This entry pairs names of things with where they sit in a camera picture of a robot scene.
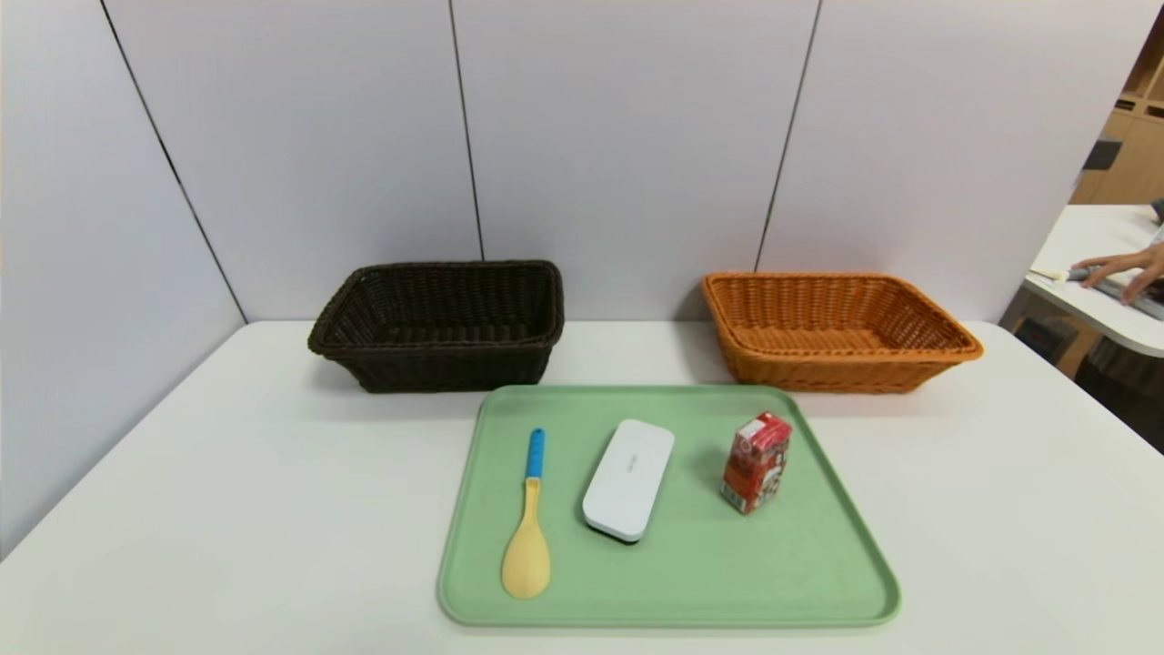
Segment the bare person hand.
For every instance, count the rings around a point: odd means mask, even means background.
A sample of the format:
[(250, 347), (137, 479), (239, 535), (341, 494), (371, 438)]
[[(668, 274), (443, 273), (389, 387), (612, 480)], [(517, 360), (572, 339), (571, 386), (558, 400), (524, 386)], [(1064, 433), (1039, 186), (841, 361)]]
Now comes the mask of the bare person hand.
[(1130, 306), (1152, 282), (1163, 277), (1163, 242), (1136, 250), (1136, 252), (1085, 258), (1077, 262), (1073, 268), (1090, 271), (1090, 277), (1080, 283), (1083, 287), (1096, 287), (1114, 275), (1127, 272), (1127, 270), (1138, 270), (1138, 275), (1128, 282), (1119, 294), (1119, 302)]

